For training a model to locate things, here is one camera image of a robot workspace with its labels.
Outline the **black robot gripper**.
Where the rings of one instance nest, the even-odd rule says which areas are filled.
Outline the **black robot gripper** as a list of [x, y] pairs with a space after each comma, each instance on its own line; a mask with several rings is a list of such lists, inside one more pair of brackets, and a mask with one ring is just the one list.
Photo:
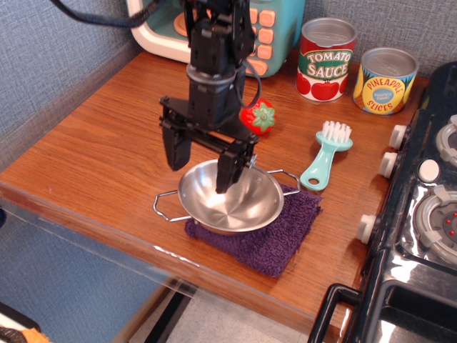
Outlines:
[[168, 165], [178, 171], [188, 164], [191, 143], [196, 142], [220, 154], [217, 163], [216, 192], [225, 194], [237, 183], [246, 161], [256, 158], [253, 150], [258, 137], [241, 123], [246, 80], [244, 69], [227, 74], [186, 71], [189, 78], [188, 99], [163, 96], [160, 104], [162, 137]]

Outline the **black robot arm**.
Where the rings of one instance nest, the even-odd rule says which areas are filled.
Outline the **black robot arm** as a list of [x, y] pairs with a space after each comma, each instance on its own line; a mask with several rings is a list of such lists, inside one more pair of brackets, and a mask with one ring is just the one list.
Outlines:
[[184, 1], [191, 58], [187, 100], [161, 98], [160, 118], [168, 165], [178, 171], [190, 160], [191, 145], [219, 154], [216, 192], [226, 193], [253, 160], [258, 137], [241, 123], [248, 56], [255, 34], [249, 1]]

